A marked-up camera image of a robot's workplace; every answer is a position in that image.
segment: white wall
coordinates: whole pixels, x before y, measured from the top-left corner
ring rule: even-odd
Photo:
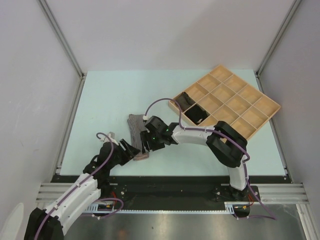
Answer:
[[[257,69],[293,0],[48,0],[88,70]]]
[[[22,202],[20,240],[56,159],[79,79],[37,1],[1,1],[0,19],[0,230]]]
[[[289,171],[303,182],[320,223],[320,2],[302,2],[261,76],[282,105],[274,116]]]

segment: wooden tray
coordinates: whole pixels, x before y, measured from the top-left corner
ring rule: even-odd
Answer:
[[[211,126],[220,120],[225,121],[247,140],[281,108],[275,101],[222,65],[217,66],[184,92],[208,114],[198,126]],[[179,114],[179,109],[173,101],[169,101],[168,104]],[[187,110],[182,113],[182,119],[190,126],[196,126],[185,115]]]

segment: gray striped cloth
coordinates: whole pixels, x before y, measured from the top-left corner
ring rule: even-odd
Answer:
[[[147,159],[149,157],[148,151],[142,153],[143,145],[140,137],[140,132],[147,130],[144,125],[143,116],[143,114],[130,114],[128,119],[126,120],[130,129],[131,145],[140,150],[140,153],[133,158],[136,161]]]

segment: cable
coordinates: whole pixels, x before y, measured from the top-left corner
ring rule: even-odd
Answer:
[[[237,144],[234,140],[232,140],[230,137],[228,137],[227,135],[217,131],[217,130],[212,130],[212,129],[206,129],[206,128],[198,128],[198,127],[184,127],[181,123],[181,118],[182,118],[182,109],[179,105],[179,103],[172,99],[172,98],[160,98],[156,101],[154,101],[148,108],[147,110],[145,111],[145,116],[147,116],[148,114],[148,111],[150,110],[150,108],[160,102],[160,101],[163,101],[163,100],[169,100],[169,101],[173,101],[179,108],[179,126],[180,128],[184,129],[184,130],[192,130],[192,131],[202,131],[202,132],[210,132],[210,133],[214,133],[214,134],[217,134],[217,135],[220,135],[221,137],[227,139],[229,142],[231,142],[233,145],[235,145],[246,157],[247,159],[243,160],[242,163],[243,163],[243,167],[244,167],[244,176],[245,176],[245,181],[246,181],[246,184],[249,188],[249,190],[251,191],[251,193],[253,194],[253,196],[255,197],[255,199],[260,203],[260,205],[264,208],[264,210],[270,215],[270,216],[266,216],[266,215],[252,215],[252,216],[248,216],[248,217],[237,217],[236,214],[234,214],[234,216],[237,218],[237,219],[248,219],[248,218],[267,218],[267,219],[272,219],[272,220],[277,220],[277,217],[273,214],[273,212],[268,208],[266,207],[262,202],[261,200],[256,196],[255,194],[255,191],[252,189],[252,187],[250,186],[250,182],[249,182],[249,177],[248,177],[248,170],[247,170],[247,166],[246,166],[246,162],[250,160],[250,156],[249,154],[247,153],[246,150],[244,150],[239,144]]]
[[[116,197],[101,198],[101,199],[98,199],[98,200],[94,201],[94,203],[95,202],[102,202],[102,201],[119,201],[121,203],[121,207],[118,208],[117,210],[105,215],[105,216],[100,216],[100,217],[98,216],[97,217],[98,220],[106,219],[106,218],[116,214],[117,212],[119,212],[124,207],[124,201],[122,201],[120,198],[116,198]],[[82,214],[81,216],[83,216],[83,217],[95,217],[93,214],[88,214],[88,213]]]
[[[116,195],[116,193],[114,191],[112,191],[111,194],[115,199],[117,199],[117,195]]]
[[[173,102],[178,106],[178,108],[179,108],[179,126],[180,126],[180,128],[182,128],[182,129],[184,129],[184,130],[210,132],[210,133],[214,133],[214,134],[220,135],[221,137],[227,139],[229,142],[231,142],[233,145],[235,145],[235,146],[247,157],[247,159],[243,161],[244,163],[250,160],[250,156],[249,156],[249,154],[247,153],[247,151],[244,150],[238,143],[236,143],[234,140],[232,140],[230,137],[228,137],[227,135],[223,134],[222,132],[219,132],[219,131],[217,131],[217,130],[212,130],[212,129],[206,129],[206,128],[185,127],[185,126],[183,126],[182,123],[181,123],[181,119],[182,119],[182,109],[181,109],[179,103],[178,103],[176,100],[172,99],[172,98],[164,97],[164,98],[160,98],[160,99],[154,101],[154,102],[151,103],[151,105],[147,108],[147,110],[145,111],[145,114],[144,114],[144,115],[147,116],[150,108],[151,108],[154,104],[156,104],[156,103],[158,103],[158,102],[160,102],[160,101],[163,101],[163,100],[173,101]]]
[[[44,227],[46,221],[48,220],[49,216],[50,216],[55,210],[57,210],[57,209],[59,208],[59,206],[60,206],[77,188],[79,188],[84,182],[86,182],[89,178],[91,178],[94,174],[96,174],[101,168],[103,168],[104,165],[106,165],[106,163],[107,163],[107,162],[109,161],[109,159],[111,158],[112,153],[114,152],[114,145],[113,145],[113,142],[112,142],[111,138],[110,138],[108,135],[106,135],[105,133],[103,133],[103,132],[98,132],[98,133],[96,134],[96,137],[97,137],[98,139],[101,139],[101,138],[99,137],[99,135],[105,136],[105,137],[109,140],[109,142],[111,143],[111,151],[110,151],[109,156],[106,158],[106,160],[105,160],[96,170],[94,170],[89,176],[87,176],[84,180],[82,180],[82,181],[79,183],[79,185],[76,185],[74,188],[72,188],[72,189],[56,204],[56,206],[54,206],[54,207],[47,213],[47,215],[44,217],[44,219],[43,219],[42,222],[40,223],[38,230],[36,231],[36,234],[35,234],[35,236],[34,236],[34,240],[38,240],[38,237],[39,237],[39,235],[40,235],[40,232],[41,232],[42,228]]]
[[[254,199],[252,198],[252,196],[250,194],[248,194],[248,199],[250,201],[249,207],[251,207],[255,203],[255,201],[254,201]]]

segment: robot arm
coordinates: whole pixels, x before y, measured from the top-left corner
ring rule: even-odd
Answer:
[[[219,121],[215,126],[206,127],[206,131],[200,131],[203,127],[192,127],[193,130],[183,129],[178,123],[166,125],[159,117],[149,118],[145,127],[148,131],[141,133],[143,146],[148,151],[156,151],[171,144],[198,144],[208,146],[217,159],[227,167],[230,176],[230,186],[237,191],[243,191],[247,187],[243,161],[247,157],[228,140],[223,139],[209,130],[220,131],[234,140],[246,150],[247,140],[224,121]]]
[[[171,144],[189,143],[208,146],[217,159],[228,168],[231,195],[234,199],[244,195],[247,184],[243,160],[246,159],[246,156],[233,143],[228,140],[223,141],[217,134],[209,132],[209,130],[220,131],[243,149],[246,149],[246,139],[227,123],[219,121],[215,126],[206,127],[206,131],[197,131],[197,127],[193,127],[194,130],[187,130],[181,128],[178,123],[171,123],[168,126],[159,117],[152,116],[144,125],[148,131],[143,131],[140,135],[143,147],[148,151],[156,151]],[[84,168],[83,174],[68,191],[46,209],[36,208],[30,214],[25,240],[35,238],[42,222],[45,223],[38,240],[64,239],[64,235],[71,225],[91,203],[110,196],[112,191],[109,183],[111,169],[118,164],[123,166],[140,152],[123,139],[120,140],[120,143],[123,147],[113,138],[111,138],[111,142],[104,142],[99,155],[94,156]],[[109,161],[105,163],[112,146],[112,155]]]
[[[84,168],[83,174],[77,181],[55,202],[41,210],[32,211],[24,235],[25,240],[34,240],[41,223],[44,225],[38,236],[38,240],[63,240],[64,235],[77,220],[77,218],[93,202],[101,198],[108,198],[112,188],[109,183],[110,171],[116,165],[123,166],[137,155],[140,150],[129,145],[125,140],[118,144],[111,136],[111,142],[106,138],[100,149],[99,155],[93,157]]]

